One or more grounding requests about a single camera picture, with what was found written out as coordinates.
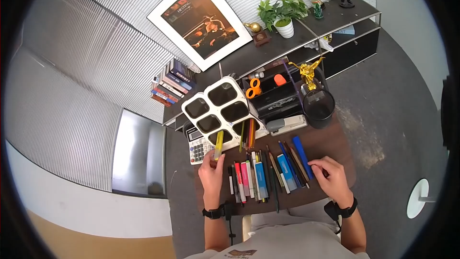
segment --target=hand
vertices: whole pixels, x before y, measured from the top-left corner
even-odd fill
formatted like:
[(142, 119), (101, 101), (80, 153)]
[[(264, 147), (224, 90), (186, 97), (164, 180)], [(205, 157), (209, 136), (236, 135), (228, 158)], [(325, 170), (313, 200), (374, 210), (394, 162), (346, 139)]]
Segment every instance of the hand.
[[(325, 156), (322, 159), (309, 161), (308, 165), (311, 165), (321, 189), (334, 199), (341, 209), (353, 205), (353, 193), (348, 188), (342, 164)], [(324, 170), (329, 173), (327, 177), (324, 176)]]
[(219, 207), (220, 189), (222, 188), (222, 169), (224, 167), (225, 154), (214, 161), (214, 150), (204, 155), (203, 163), (198, 170), (204, 189), (204, 208), (206, 210)]

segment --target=pen holder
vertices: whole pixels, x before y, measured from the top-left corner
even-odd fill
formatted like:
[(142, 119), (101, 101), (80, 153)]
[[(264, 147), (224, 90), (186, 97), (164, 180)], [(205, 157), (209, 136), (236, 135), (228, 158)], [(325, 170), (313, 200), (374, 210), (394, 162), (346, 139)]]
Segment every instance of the pen holder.
[(216, 145), (217, 133), (224, 131), (222, 151), (239, 146), (242, 123), (249, 118), (256, 121), (256, 139), (269, 133), (254, 106), (230, 76), (224, 76), (204, 92), (184, 101), (181, 108), (211, 144)]

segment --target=scissors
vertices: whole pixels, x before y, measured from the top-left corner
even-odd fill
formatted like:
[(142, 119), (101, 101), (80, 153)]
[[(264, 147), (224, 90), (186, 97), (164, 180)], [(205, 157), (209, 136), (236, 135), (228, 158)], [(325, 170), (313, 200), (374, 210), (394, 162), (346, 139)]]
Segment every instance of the scissors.
[(260, 95), (262, 93), (260, 86), (260, 80), (258, 78), (252, 78), (249, 84), (251, 87), (246, 90), (246, 97), (248, 99), (254, 98), (256, 95)]

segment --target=gold trophy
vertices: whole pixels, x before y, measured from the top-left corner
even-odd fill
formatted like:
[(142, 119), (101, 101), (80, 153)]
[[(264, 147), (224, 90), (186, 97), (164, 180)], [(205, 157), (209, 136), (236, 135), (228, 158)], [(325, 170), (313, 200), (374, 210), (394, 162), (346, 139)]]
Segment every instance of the gold trophy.
[(300, 76), (302, 78), (302, 81), (308, 85), (308, 90), (313, 90), (316, 89), (316, 84), (313, 82), (313, 78), (315, 76), (315, 68), (318, 67), (319, 63), (321, 60), (323, 60), (325, 57), (321, 57), (319, 60), (316, 60), (313, 64), (308, 65), (306, 63), (302, 63), (299, 66), (295, 64), (294, 62), (288, 62), (288, 64), (293, 64), (300, 70)]
[(253, 32), (253, 40), (256, 47), (261, 46), (264, 43), (270, 42), (270, 35), (268, 35), (257, 22), (243, 23), (244, 26), (249, 27)]

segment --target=white flower pot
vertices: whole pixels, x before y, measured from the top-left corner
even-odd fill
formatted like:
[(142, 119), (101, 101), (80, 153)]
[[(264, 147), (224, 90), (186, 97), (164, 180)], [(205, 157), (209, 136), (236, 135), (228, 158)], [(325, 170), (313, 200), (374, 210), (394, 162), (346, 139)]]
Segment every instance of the white flower pot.
[(279, 21), (279, 19), (275, 20), (273, 25), (275, 26), (275, 28), (278, 31), (278, 33), (281, 34), (281, 36), (283, 36), (284, 38), (291, 38), (292, 36), (294, 36), (294, 25), (292, 24), (292, 19), (291, 19), (291, 22), (288, 25), (283, 26), (283, 27), (277, 27), (276, 26), (276, 23), (278, 21)]

